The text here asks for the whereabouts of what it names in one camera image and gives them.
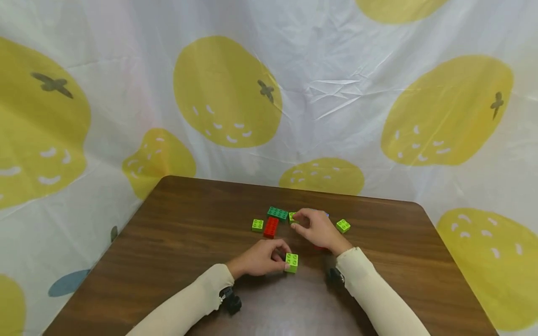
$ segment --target white backdrop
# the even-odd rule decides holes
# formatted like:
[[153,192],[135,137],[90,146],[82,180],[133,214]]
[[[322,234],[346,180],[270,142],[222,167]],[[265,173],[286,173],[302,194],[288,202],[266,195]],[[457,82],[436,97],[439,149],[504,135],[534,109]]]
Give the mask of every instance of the white backdrop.
[[417,202],[537,334],[538,3],[373,3],[2,0],[0,334],[40,334],[167,174]]

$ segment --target long sleeve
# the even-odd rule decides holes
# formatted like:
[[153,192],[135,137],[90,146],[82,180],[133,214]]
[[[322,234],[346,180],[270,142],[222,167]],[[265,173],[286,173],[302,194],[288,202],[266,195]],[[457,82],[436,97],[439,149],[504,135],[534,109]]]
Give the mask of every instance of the long sleeve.
[[355,247],[336,259],[345,287],[368,315],[379,336],[429,336],[404,300],[377,273],[366,255]]
[[233,285],[224,264],[211,266],[192,284],[158,306],[127,336],[184,335],[198,320],[221,305],[219,292]]

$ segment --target yellow fruit print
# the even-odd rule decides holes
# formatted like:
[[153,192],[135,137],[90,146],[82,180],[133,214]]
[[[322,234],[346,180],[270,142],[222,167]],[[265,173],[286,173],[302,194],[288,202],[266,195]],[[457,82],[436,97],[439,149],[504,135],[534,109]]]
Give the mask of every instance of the yellow fruit print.
[[381,149],[403,165],[460,165],[495,131],[512,85],[510,68],[493,57],[466,55],[444,62],[398,97]]
[[282,188],[357,195],[364,186],[359,167],[339,158],[320,158],[301,163],[282,174]]
[[0,38],[0,209],[57,192],[86,168],[90,106],[48,57]]
[[402,24],[428,17],[448,0],[355,0],[364,15],[385,24]]
[[134,193],[145,199],[168,175],[194,177],[196,162],[189,149],[164,128],[152,128],[136,153],[123,161],[122,171]]
[[521,224],[472,208],[446,212],[437,231],[493,326],[516,331],[538,318],[538,238]]
[[262,145],[280,124],[282,98],[275,78],[241,45],[223,36],[201,38],[181,51],[174,92],[185,120],[224,147]]
[[15,281],[0,274],[0,335],[22,335],[25,319],[22,289]]

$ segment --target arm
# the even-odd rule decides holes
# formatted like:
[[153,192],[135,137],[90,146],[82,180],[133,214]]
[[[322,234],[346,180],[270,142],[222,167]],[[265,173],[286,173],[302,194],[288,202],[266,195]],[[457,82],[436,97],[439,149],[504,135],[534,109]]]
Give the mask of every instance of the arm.
[[429,336],[419,318],[377,273],[360,248],[351,245],[323,211],[301,209],[292,224],[298,234],[313,244],[328,248],[336,257],[336,268],[345,287],[368,315],[379,336]]
[[219,292],[233,282],[226,265],[213,265],[158,306],[127,335],[184,335],[198,320],[218,309],[221,305]]
[[260,240],[239,257],[211,266],[192,284],[158,306],[127,336],[184,335],[221,305],[219,293],[244,274],[265,275],[289,268],[279,255],[291,253],[282,240]]

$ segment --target wooden table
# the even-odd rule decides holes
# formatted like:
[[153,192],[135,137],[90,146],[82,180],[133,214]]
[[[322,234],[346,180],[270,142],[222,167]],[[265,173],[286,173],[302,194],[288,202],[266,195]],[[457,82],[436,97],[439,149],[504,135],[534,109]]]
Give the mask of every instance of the wooden table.
[[[245,251],[269,206],[315,208],[333,222],[423,321],[432,335],[496,335],[419,205],[229,182],[165,177],[97,263],[45,335],[125,335],[207,268]],[[281,223],[300,263],[296,274],[243,277],[243,308],[202,318],[189,335],[371,335],[367,316],[341,286],[324,281],[321,252]]]

